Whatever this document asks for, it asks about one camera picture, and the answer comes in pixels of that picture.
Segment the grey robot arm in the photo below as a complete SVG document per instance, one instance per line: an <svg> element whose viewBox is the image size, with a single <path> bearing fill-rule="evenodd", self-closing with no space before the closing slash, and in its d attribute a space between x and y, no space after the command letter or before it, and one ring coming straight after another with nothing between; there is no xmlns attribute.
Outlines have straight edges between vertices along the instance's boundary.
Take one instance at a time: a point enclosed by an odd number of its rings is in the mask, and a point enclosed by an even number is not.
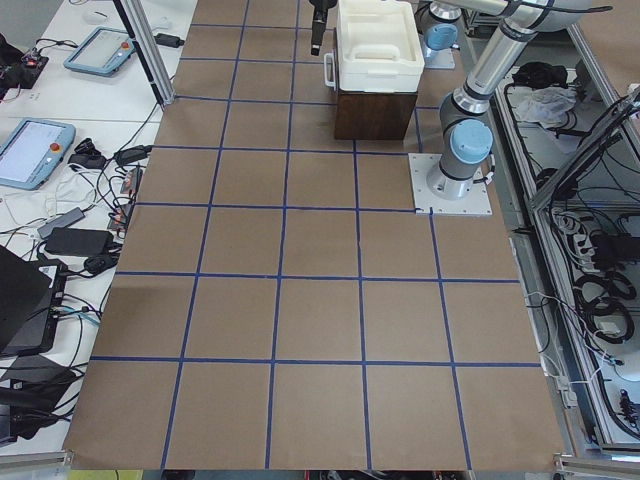
<svg viewBox="0 0 640 480"><path fill-rule="evenodd" d="M318 56L326 31L328 12L338 2L336 0L311 0L314 7L310 53ZM440 1L419 1L414 12L418 34L422 36L423 53L427 58L454 46L458 37L456 22L461 17L461 9Z"/></svg>
<svg viewBox="0 0 640 480"><path fill-rule="evenodd" d="M427 48L437 51L450 45L447 40L432 44L429 35L438 27L454 27L464 8L494 15L500 22L465 82L439 109L444 151L426 180L433 194L452 201L468 195L474 174L491 151L493 134L484 114L527 44L540 32L565 29L596 11L591 1L421 1L414 18Z"/></svg>

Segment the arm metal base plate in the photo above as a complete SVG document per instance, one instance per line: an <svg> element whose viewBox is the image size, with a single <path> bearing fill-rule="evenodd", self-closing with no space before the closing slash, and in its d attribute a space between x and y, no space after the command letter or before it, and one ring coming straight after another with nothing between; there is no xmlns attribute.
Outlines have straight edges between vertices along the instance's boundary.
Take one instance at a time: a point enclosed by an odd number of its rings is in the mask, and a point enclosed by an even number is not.
<svg viewBox="0 0 640 480"><path fill-rule="evenodd" d="M417 215L489 217L488 185L480 167L471 179L453 180L440 169L440 154L410 153L409 172Z"/></svg>
<svg viewBox="0 0 640 480"><path fill-rule="evenodd" d="M426 42L422 45L425 68L429 70L454 70L455 60L452 48L434 50Z"/></svg>

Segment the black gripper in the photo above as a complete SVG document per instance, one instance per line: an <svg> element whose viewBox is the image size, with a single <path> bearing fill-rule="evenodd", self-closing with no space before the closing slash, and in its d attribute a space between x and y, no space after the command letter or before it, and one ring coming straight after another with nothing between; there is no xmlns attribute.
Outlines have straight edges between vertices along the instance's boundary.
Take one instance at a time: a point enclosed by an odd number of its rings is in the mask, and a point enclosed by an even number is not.
<svg viewBox="0 0 640 480"><path fill-rule="evenodd" d="M310 54L318 56L326 31L327 12L336 6L336 0L309 0L314 12L311 25Z"/></svg>

